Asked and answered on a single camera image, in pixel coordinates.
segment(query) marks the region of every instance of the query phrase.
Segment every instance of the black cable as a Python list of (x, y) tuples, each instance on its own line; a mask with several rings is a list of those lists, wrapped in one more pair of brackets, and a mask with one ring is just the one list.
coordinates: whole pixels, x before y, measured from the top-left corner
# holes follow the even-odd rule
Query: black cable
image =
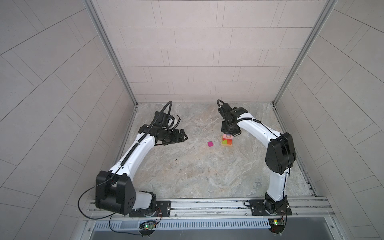
[(95, 188), (95, 187), (98, 187), (98, 186), (100, 186), (100, 185), (102, 185), (102, 184), (108, 182), (109, 180), (111, 180), (111, 179), (116, 175), (116, 173), (117, 173), (119, 170), (120, 170), (120, 167), (119, 167), (119, 169), (112, 175), (112, 177), (110, 177), (108, 180), (105, 180), (104, 182), (102, 182), (102, 183), (100, 183), (100, 184), (98, 184), (98, 185), (96, 185), (96, 186), (91, 187), (90, 189), (86, 190), (83, 194), (80, 195), (79, 200), (77, 200), (77, 208), (79, 209), (79, 211), (81, 212), (81, 214), (82, 214), (84, 217), (86, 217), (86, 218), (88, 218), (88, 219), (92, 219), (92, 220), (99, 220), (99, 219), (103, 219), (103, 218), (106, 218), (106, 217), (109, 217), (109, 216), (112, 217), (112, 215), (115, 214), (115, 213), (113, 213), (113, 214), (110, 214), (110, 215), (108, 215), (108, 216), (105, 216), (105, 217), (99, 217), (99, 218), (92, 218), (92, 217), (89, 217), (89, 216), (85, 215), (85, 214), (82, 212), (82, 210), (80, 209), (80, 199), (81, 199), (81, 197), (82, 197), (86, 192), (88, 192), (89, 190), (91, 190), (91, 189), (93, 189), (93, 188)]
[(135, 235), (135, 236), (142, 236), (141, 234), (135, 234), (135, 233), (130, 233), (130, 232), (118, 232), (118, 231), (113, 230), (113, 229), (111, 228), (111, 218), (112, 218), (112, 215), (113, 215), (113, 214), (111, 214), (111, 217), (109, 218), (109, 222), (108, 222), (108, 226), (109, 226), (109, 228), (110, 228), (113, 232), (117, 232), (117, 233), (126, 233), (126, 234), (130, 234), (130, 235)]

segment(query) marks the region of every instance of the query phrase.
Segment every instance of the black mounting plate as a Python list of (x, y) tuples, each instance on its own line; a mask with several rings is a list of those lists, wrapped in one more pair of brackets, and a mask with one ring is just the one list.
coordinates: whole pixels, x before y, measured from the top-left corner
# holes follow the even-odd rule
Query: black mounting plate
[[(169, 217), (170, 216), (170, 201), (157, 201), (156, 202), (156, 212), (152, 217), (157, 216), (157, 211), (160, 208), (162, 217)], [(134, 211), (130, 212), (129, 217), (147, 217), (143, 213), (140, 213), (139, 211), (136, 213)]]
[[(249, 201), (250, 205), (254, 206), (254, 209), (251, 208), (252, 216), (273, 216), (265, 210), (265, 205), (264, 205), (265, 200), (263, 200), (263, 199), (260, 199), (260, 200), (251, 199), (248, 201)], [(279, 207), (276, 210), (277, 216), (281, 215), (281, 213), (282, 213), (281, 210), (283, 210), (286, 215), (292, 215), (292, 211), (291, 211), (291, 208), (288, 204), (288, 201), (286, 201), (281, 207)]]

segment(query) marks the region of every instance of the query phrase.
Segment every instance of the tile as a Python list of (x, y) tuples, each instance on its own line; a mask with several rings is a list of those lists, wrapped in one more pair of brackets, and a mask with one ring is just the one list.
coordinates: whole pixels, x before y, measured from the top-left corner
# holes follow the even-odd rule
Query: tile
[(251, 83), (246, 82), (217, 82), (216, 91), (217, 94), (247, 94)]
[(290, 117), (292, 117), (296, 110), (299, 109), (299, 104), (297, 104), (292, 94), (287, 90), (282, 95), (281, 102), (284, 103)]
[(326, 120), (328, 120), (328, 118), (330, 118), (330, 116), (325, 112), (314, 124), (312, 124), (313, 129), (318, 129)]
[(159, 1), (163, 26), (216, 26), (217, 1)]
[(315, 164), (317, 167), (320, 167), (321, 165), (329, 162), (330, 160), (332, 160), (331, 156), (329, 155), (329, 153), (325, 154), (324, 156), (320, 157), (319, 159), (315, 160)]
[(19, 44), (13, 51), (44, 80), (80, 48), (70, 27), (62, 21)]
[(225, 3), (223, 26), (270, 27), (277, 5), (278, 2), (271, 1), (228, 1)]
[(363, 24), (356, 32), (356, 34), (352, 37), (352, 39), (348, 42), (348, 44), (345, 46), (343, 52), (348, 55), (370, 28), (370, 26)]
[(84, 41), (87, 43), (98, 35), (86, 9), (71, 16)]
[(381, 9), (384, 3), (380, 0), (356, 0), (346, 14), (380, 31), (384, 31)]
[(0, 54), (27, 40), (38, 32), (13, 1), (0, 3)]
[(126, 67), (164, 66), (160, 48), (119, 48), (119, 53)]
[(67, 156), (85, 165), (106, 122), (102, 112), (94, 108), (69, 148)]
[(281, 118), (284, 121), (287, 132), (292, 134), (296, 130), (296, 127), (295, 127), (295, 124), (293, 123), (291, 117), (289, 116), (289, 114), (288, 114), (288, 112), (284, 106), (284, 103), (282, 101), (279, 101), (276, 105), (276, 108), (277, 108), (278, 112), (280, 113)]
[(150, 1), (97, 1), (106, 26), (156, 26)]
[(231, 48), (278, 48), (285, 28), (233, 28)]
[(120, 27), (127, 48), (175, 48), (173, 28)]
[(72, 121), (74, 121), (79, 127), (83, 126), (84, 121), (68, 105), (64, 106), (62, 112), (65, 113), (65, 115), (67, 115), (70, 119), (72, 119)]
[(112, 81), (112, 79), (116, 76), (115, 67), (113, 66), (109, 56), (100, 63), (100, 68), (103, 71), (107, 79), (107, 82), (109, 84)]
[(25, 207), (28, 209), (32, 209), (37, 199), (39, 198), (31, 194), (15, 191), (4, 187), (0, 187), (0, 194), (2, 196), (0, 199), (0, 204)]
[(108, 144), (111, 145), (113, 136), (115, 135), (116, 129), (119, 126), (123, 112), (120, 107), (116, 104), (113, 108), (105, 126), (100, 134), (100, 137)]
[(224, 102), (256, 102), (259, 94), (223, 94)]
[(161, 54), (163, 55), (163, 62), (165, 67), (169, 67), (168, 49), (162, 48)]
[(302, 48), (312, 28), (287, 28), (280, 48)]
[(80, 163), (76, 162), (72, 158), (68, 157), (67, 155), (64, 156), (63, 160), (61, 161), (61, 164), (74, 170), (77, 173), (80, 173), (83, 171), (84, 166)]
[(194, 67), (194, 82), (231, 82), (235, 67)]
[(257, 63), (258, 66), (263, 66), (265, 62), (266, 55), (268, 54), (269, 48), (263, 48), (262, 53), (260, 55), (259, 61)]
[(306, 56), (297, 70), (297, 75), (305, 83), (305, 85), (312, 91), (324, 76), (324, 72)]
[(280, 90), (281, 83), (265, 83), (257, 82), (253, 89), (253, 94), (277, 94)]
[(221, 94), (183, 94), (183, 102), (215, 102)]
[(316, 95), (319, 90), (324, 86), (324, 84), (328, 81), (329, 77), (327, 74), (324, 74), (324, 76), (320, 79), (320, 81), (316, 84), (316, 86), (313, 88), (312, 93)]
[(260, 94), (258, 102), (272, 102), (276, 98), (276, 94)]
[(97, 48), (99, 49), (99, 52), (103, 58), (106, 58), (108, 56), (107, 50), (105, 49), (104, 44), (101, 42), (100, 36), (97, 36), (93, 39), (95, 42)]
[(11, 175), (16, 168), (15, 165), (0, 160), (0, 185), (3, 185), (5, 180)]
[(271, 27), (277, 27), (277, 25), (279, 24), (281, 15), (285, 8), (286, 1), (280, 1), (278, 3), (279, 4), (277, 5), (275, 15), (273, 16)]
[(378, 186), (381, 186), (381, 184), (375, 176), (370, 176), (349, 184), (349, 188), (352, 190), (353, 193), (361, 192)]
[(293, 123), (295, 124), (297, 131), (299, 132), (313, 159), (319, 159), (327, 153), (327, 149), (316, 135), (317, 132), (313, 130), (303, 112), (301, 112), (297, 118), (293, 120)]
[[(378, 199), (383, 199), (384, 188), (382, 186), (368, 189), (362, 192), (355, 193), (355, 197), (359, 201), (360, 205), (364, 209), (365, 213), (371, 220), (373, 227), (381, 238), (384, 236), (384, 230), (382, 228), (384, 224), (384, 218), (382, 213), (384, 212), (383, 206), (377, 202)], [(364, 237), (377, 237), (374, 235), (374, 231), (368, 231), (364, 234)]]
[(0, 119), (27, 97), (35, 86), (0, 57)]
[(287, 1), (278, 27), (313, 27), (324, 1)]
[(43, 82), (12, 50), (3, 53), (1, 56), (35, 87)]
[(362, 23), (338, 11), (332, 11), (319, 35), (339, 50), (343, 50)]
[(3, 186), (40, 196), (79, 131), (77, 124), (59, 113)]
[(31, 210), (0, 204), (0, 235), (3, 239), (14, 239)]
[(309, 123), (313, 125), (324, 113), (325, 109), (315, 98), (308, 87), (301, 82), (293, 94), (296, 102), (307, 117)]
[(47, 239), (78, 178), (77, 172), (60, 165), (15, 239)]
[(67, 105), (83, 121), (86, 121), (106, 88), (99, 74), (93, 71), (68, 101)]
[(295, 143), (295, 148), (297, 149), (296, 154), (299, 155), (301, 158), (302, 162), (304, 163), (304, 169), (302, 171), (307, 173), (307, 177), (312, 182), (317, 182), (322, 179), (322, 176), (317, 169), (315, 163), (313, 162), (313, 159), (308, 152), (308, 149), (306, 148), (302, 138), (299, 135), (298, 131), (295, 131), (292, 133), (293, 141)]
[(221, 48), (219, 66), (257, 66), (260, 48)]
[(320, 166), (319, 171), (347, 225), (349, 227), (370, 225), (371, 222), (338, 171), (335, 163), (329, 161)]
[(175, 28), (178, 48), (229, 48), (232, 28)]
[(108, 111), (108, 113), (112, 112), (112, 109), (118, 101), (122, 91), (124, 91), (124, 86), (119, 76), (116, 75), (112, 82), (105, 89), (99, 100), (104, 108)]
[(54, 74), (40, 84), (0, 122), (0, 159), (19, 164), (71, 96)]
[(217, 1), (216, 27), (223, 26), (225, 2)]
[(363, 130), (358, 132), (356, 135), (351, 137), (349, 139), (349, 142), (352, 144), (352, 146), (356, 146), (359, 143), (361, 143), (362, 141), (372, 137), (373, 135), (375, 135), (376, 133), (378, 133), (380, 131), (381, 131), (381, 129), (375, 123), (372, 123), (368, 127), (364, 128)]
[(153, 82), (188, 82), (187, 67), (150, 67)]
[(182, 102), (183, 98), (181, 94), (146, 94), (143, 95), (145, 100), (142, 100), (143, 103), (167, 103), (168, 101), (173, 102)]
[(103, 58), (94, 41), (90, 41), (61, 65), (55, 74), (75, 93)]
[(170, 66), (212, 66), (213, 48), (168, 48)]
[(76, 39), (79, 41), (80, 45), (83, 47), (86, 44), (86, 42), (84, 41), (80, 31), (77, 29), (75, 23), (73, 22), (73, 19), (69, 17), (65, 19), (65, 21), (67, 22), (73, 34), (75, 35)]
[(45, 28), (84, 9), (84, 4), (75, 0), (31, 0), (28, 5)]
[(104, 29), (113, 48), (127, 47), (124, 43), (119, 27), (106, 27)]
[(176, 94), (210, 94), (211, 83), (173, 83), (173, 88)]
[(32, 9), (28, 6), (28, 4), (24, 0), (13, 0), (13, 2), (23, 12), (24, 16), (33, 25), (33, 27), (36, 29), (36, 31), (41, 32), (45, 29), (43, 24), (36, 17), (36, 15), (33, 13)]
[(378, 132), (355, 146), (356, 151), (360, 154), (381, 184), (384, 184), (384, 174), (380, 171), (384, 166), (382, 161), (384, 152), (381, 144), (383, 139), (384, 133)]
[(136, 94), (169, 94), (166, 83), (132, 83)]
[(336, 83), (345, 76), (355, 62), (332, 46), (322, 37), (317, 37), (308, 56)]
[(316, 133), (348, 184), (373, 175), (331, 118)]
[(369, 226), (359, 226), (359, 227), (350, 227), (349, 228), (352, 232), (353, 237), (359, 238), (359, 237), (378, 237), (379, 235), (377, 234), (374, 226), (369, 225)]
[(212, 66), (218, 66), (219, 55), (220, 55), (220, 48), (214, 48), (214, 62)]
[[(67, 204), (77, 206), (80, 195), (94, 185), (95, 176), (99, 173), (106, 155), (107, 151), (105, 151), (99, 144), (96, 144), (89, 157), (89, 161), (86, 163), (79, 180), (68, 198)], [(88, 193), (84, 194), (84, 196), (80, 199), (80, 207), (84, 206)]]
[(163, 26), (163, 20), (161, 19), (160, 5), (159, 1), (151, 1), (153, 15), (155, 17), (156, 26)]
[(379, 79), (384, 79), (384, 33), (370, 28), (356, 44), (349, 56)]
[(48, 240), (69, 240), (78, 218), (60, 215)]
[(263, 66), (291, 67), (299, 52), (299, 48), (270, 48)]
[(372, 120), (331, 79), (316, 98), (347, 138), (372, 124)]

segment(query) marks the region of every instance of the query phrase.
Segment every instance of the cable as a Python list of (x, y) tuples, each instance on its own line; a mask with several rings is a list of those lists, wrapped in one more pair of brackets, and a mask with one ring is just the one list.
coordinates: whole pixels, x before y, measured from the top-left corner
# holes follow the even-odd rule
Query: cable
[(113, 232), (117, 232), (117, 233), (126, 233), (126, 234), (130, 234), (130, 235), (135, 235), (135, 236), (142, 236), (141, 234), (135, 234), (135, 233), (130, 233), (130, 232), (118, 232), (118, 231), (113, 230), (113, 229), (111, 228), (111, 218), (112, 218), (112, 215), (113, 215), (113, 214), (111, 214), (111, 217), (109, 218), (109, 222), (108, 222), (108, 226), (109, 226), (109, 228), (110, 228)]
[(77, 201), (77, 208), (79, 209), (79, 211), (81, 212), (81, 214), (82, 214), (84, 217), (86, 217), (86, 218), (88, 218), (88, 219), (92, 219), (92, 220), (99, 220), (99, 219), (103, 219), (103, 218), (106, 218), (106, 217), (109, 217), (109, 216), (112, 217), (112, 215), (115, 214), (115, 213), (113, 213), (113, 214), (110, 214), (110, 215), (108, 215), (108, 216), (105, 216), (105, 217), (99, 217), (99, 218), (92, 218), (92, 217), (89, 217), (89, 216), (85, 215), (85, 214), (82, 212), (82, 210), (80, 209), (80, 199), (81, 199), (81, 197), (82, 197), (86, 192), (88, 192), (89, 190), (91, 190), (91, 189), (93, 189), (93, 188), (95, 188), (95, 187), (98, 187), (98, 186), (100, 186), (100, 185), (102, 185), (102, 184), (108, 182), (109, 180), (111, 180), (111, 179), (116, 175), (116, 173), (117, 173), (119, 170), (120, 170), (120, 167), (119, 167), (119, 169), (112, 175), (112, 177), (110, 177), (108, 180), (105, 180), (104, 182), (102, 182), (102, 183), (100, 183), (100, 184), (98, 184), (98, 185), (96, 185), (96, 186), (91, 187), (90, 189), (86, 190), (83, 194), (80, 195), (79, 200)]

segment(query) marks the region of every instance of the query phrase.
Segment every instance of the marble floor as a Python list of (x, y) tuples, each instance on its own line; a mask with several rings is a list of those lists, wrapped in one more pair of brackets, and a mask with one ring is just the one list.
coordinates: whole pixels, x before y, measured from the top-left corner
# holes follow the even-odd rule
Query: marble floor
[[(271, 104), (230, 105), (247, 109), (263, 124), (281, 131)], [(162, 107), (139, 105), (124, 151), (133, 143), (139, 128), (150, 124), (155, 111)], [(151, 149), (134, 176), (136, 190), (154, 192), (159, 199), (265, 195), (270, 170), (265, 164), (266, 148), (255, 137), (243, 131), (234, 137), (233, 147), (222, 147), (222, 118), (216, 103), (173, 104), (171, 113), (181, 117), (178, 129), (185, 130), (188, 140)], [(297, 163), (291, 168), (286, 194), (310, 195)]]

